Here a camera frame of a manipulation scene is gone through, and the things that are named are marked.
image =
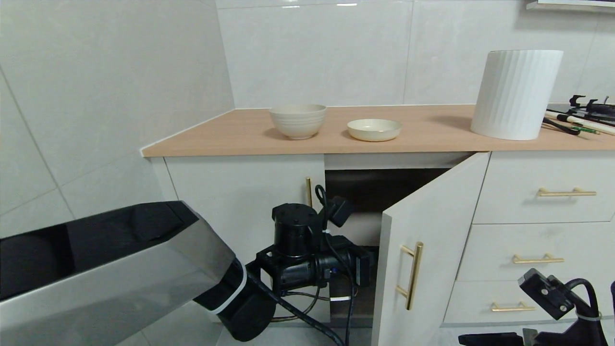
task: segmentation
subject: kitchen counter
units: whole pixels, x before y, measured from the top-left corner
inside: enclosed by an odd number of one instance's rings
[[[543,128],[536,140],[513,141],[470,131],[473,105],[330,107],[319,133],[290,140],[278,132],[268,109],[234,110],[142,149],[144,157],[328,153],[417,153],[518,150],[615,150],[615,136],[572,136]],[[400,121],[399,137],[370,143],[353,139],[346,124],[355,119]]]

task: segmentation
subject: shallow dish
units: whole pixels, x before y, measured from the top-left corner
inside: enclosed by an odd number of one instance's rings
[[[402,130],[402,123],[386,119],[359,119],[348,123],[348,133],[367,142],[392,140]]]

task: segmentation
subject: white ribbed vase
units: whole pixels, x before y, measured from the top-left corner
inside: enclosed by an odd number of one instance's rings
[[[511,140],[538,137],[561,50],[497,50],[487,56],[471,129]]]

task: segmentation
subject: gold drawer handle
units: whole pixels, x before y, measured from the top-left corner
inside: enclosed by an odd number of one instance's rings
[[[307,205],[312,208],[312,178],[306,178],[306,190],[307,190]]]
[[[597,194],[596,191],[583,191],[578,187],[575,187],[572,192],[549,192],[549,190],[541,187],[536,195],[538,197],[582,197],[595,196]]]
[[[562,263],[564,259],[555,258],[552,254],[544,254],[544,257],[541,259],[523,259],[519,257],[519,255],[515,254],[512,256],[513,264],[535,264],[535,263]]]
[[[501,308],[496,302],[493,302],[491,304],[491,311],[493,312],[534,311],[534,310],[536,310],[535,307],[529,307],[524,302],[519,302],[519,305],[517,305],[514,308]]]
[[[419,278],[419,268],[421,266],[421,257],[423,256],[423,243],[416,242],[414,251],[408,249],[405,245],[402,245],[402,252],[410,255],[414,258],[412,262],[412,271],[410,272],[410,282],[408,283],[408,290],[404,290],[399,285],[395,287],[395,290],[402,296],[406,297],[406,310],[412,309],[412,301],[415,298],[416,282]]]

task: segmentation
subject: bowl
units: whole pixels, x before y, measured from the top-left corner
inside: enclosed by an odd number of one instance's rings
[[[367,142],[392,140],[402,130],[402,123],[386,119],[359,119],[348,123],[348,133]]]
[[[291,139],[308,139],[318,133],[325,122],[323,105],[287,105],[269,110],[273,125]]]

